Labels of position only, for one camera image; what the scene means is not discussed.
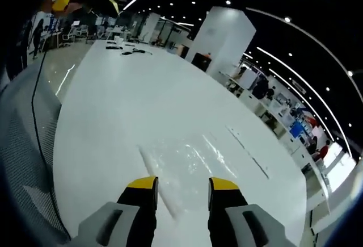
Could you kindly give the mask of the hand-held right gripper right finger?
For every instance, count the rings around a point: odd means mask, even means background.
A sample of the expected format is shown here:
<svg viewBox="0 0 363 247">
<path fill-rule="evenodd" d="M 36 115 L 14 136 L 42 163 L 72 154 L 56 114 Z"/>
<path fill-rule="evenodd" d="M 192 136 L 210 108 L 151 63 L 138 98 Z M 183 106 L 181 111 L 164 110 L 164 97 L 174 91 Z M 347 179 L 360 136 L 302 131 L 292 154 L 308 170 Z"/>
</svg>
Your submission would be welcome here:
<svg viewBox="0 0 363 247">
<path fill-rule="evenodd" d="M 232 181 L 210 177 L 208 230 L 212 246 L 293 246 L 284 226 L 257 204 L 248 204 Z"/>
</svg>

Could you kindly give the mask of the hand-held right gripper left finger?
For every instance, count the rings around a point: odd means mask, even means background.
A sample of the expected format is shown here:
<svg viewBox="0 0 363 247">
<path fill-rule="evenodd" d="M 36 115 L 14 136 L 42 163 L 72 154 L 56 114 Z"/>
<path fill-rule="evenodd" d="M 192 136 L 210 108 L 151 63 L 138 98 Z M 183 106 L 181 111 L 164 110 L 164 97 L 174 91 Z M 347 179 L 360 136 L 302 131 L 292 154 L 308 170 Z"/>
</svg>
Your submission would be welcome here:
<svg viewBox="0 0 363 247">
<path fill-rule="evenodd" d="M 74 246 L 151 246 L 157 227 L 158 177 L 129 183 L 117 202 L 108 202 L 82 221 Z"/>
</svg>

